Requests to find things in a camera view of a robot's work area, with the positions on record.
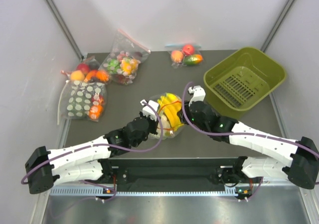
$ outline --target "bag of fruit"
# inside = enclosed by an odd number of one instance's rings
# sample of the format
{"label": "bag of fruit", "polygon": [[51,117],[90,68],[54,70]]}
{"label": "bag of fruit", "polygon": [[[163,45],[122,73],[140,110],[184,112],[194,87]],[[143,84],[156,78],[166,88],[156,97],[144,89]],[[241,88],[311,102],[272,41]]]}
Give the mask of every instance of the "bag of fruit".
{"label": "bag of fruit", "polygon": [[111,79],[123,85],[133,83],[139,65],[144,62],[151,51],[118,30],[111,53],[105,58],[101,69],[110,74]]}
{"label": "bag of fruit", "polygon": [[101,82],[66,81],[58,105],[58,124],[61,118],[98,121],[107,99]]}
{"label": "bag of fruit", "polygon": [[196,44],[167,45],[168,52],[174,68],[183,66],[197,66],[203,61],[199,52],[200,46]]}
{"label": "bag of fruit", "polygon": [[61,73],[67,75],[71,81],[102,82],[104,84],[108,84],[111,81],[109,73],[104,69],[100,69],[100,63],[94,56],[78,64],[75,71],[61,71]]}

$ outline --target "cable tray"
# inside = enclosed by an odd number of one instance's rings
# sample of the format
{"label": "cable tray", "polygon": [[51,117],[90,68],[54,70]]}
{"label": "cable tray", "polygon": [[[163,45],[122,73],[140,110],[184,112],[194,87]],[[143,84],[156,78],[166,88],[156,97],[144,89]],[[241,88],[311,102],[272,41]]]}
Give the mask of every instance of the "cable tray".
{"label": "cable tray", "polygon": [[[236,189],[225,187],[225,191],[209,192],[117,192],[122,197],[234,197]],[[56,186],[51,189],[51,196],[112,196],[103,188],[90,186]]]}

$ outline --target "red apple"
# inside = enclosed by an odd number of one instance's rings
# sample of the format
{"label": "red apple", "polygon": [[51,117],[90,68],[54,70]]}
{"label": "red apple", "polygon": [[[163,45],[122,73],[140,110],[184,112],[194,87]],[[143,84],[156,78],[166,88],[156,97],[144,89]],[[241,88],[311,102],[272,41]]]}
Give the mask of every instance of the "red apple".
{"label": "red apple", "polygon": [[80,63],[76,69],[82,71],[85,76],[90,72],[90,67],[85,63]]}
{"label": "red apple", "polygon": [[195,54],[195,48],[192,45],[187,44],[187,45],[183,46],[182,52],[186,56],[191,56],[191,55]]}

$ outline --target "gray tabletop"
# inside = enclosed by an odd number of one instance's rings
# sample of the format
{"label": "gray tabletop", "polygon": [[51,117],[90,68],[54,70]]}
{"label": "gray tabletop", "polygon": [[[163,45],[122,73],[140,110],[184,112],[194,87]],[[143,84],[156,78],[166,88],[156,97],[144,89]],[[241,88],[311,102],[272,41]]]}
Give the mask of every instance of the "gray tabletop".
{"label": "gray tabletop", "polygon": [[[111,83],[108,87],[107,106],[99,122],[73,120],[70,125],[66,146],[81,144],[95,139],[114,129],[122,128],[139,115],[140,101],[165,92],[175,93],[181,97],[185,85],[194,81],[204,86],[205,71],[232,54],[232,50],[202,51],[205,62],[197,67],[173,69],[167,52],[152,52],[139,66],[134,83],[128,86]],[[106,53],[93,54],[99,62]],[[269,97],[246,113],[241,121],[273,135],[280,136],[273,106]],[[152,147],[157,140],[149,139],[140,144],[138,149]],[[191,127],[185,127],[173,139],[166,139],[155,150],[147,153],[126,153],[117,158],[207,158],[207,157],[258,157],[262,154],[250,149],[217,142],[198,133]]]}

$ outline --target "plastic bag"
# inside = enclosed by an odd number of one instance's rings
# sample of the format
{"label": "plastic bag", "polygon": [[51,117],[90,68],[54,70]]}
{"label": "plastic bag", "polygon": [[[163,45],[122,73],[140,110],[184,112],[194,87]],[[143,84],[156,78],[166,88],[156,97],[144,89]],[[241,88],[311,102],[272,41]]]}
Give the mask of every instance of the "plastic bag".
{"label": "plastic bag", "polygon": [[[178,113],[181,111],[181,98],[172,93],[151,97],[150,100],[159,104],[158,114],[163,125],[163,139],[174,138],[183,129]],[[150,138],[160,138],[160,124],[157,126],[157,134],[151,134]]]}
{"label": "plastic bag", "polygon": [[100,66],[101,64],[95,57],[91,56],[78,64],[75,71],[61,71],[61,73],[67,75],[71,81],[102,82],[108,84],[111,77],[104,69],[100,69]]}
{"label": "plastic bag", "polygon": [[139,64],[144,62],[151,51],[131,39],[122,30],[118,30],[112,52],[105,58],[103,68],[111,79],[117,83],[128,85],[137,75]]}
{"label": "plastic bag", "polygon": [[200,46],[196,44],[168,45],[166,48],[170,53],[174,68],[196,66],[203,61],[203,57],[199,52]]}
{"label": "plastic bag", "polygon": [[101,82],[67,81],[60,95],[60,118],[98,121],[106,104],[106,86]]}

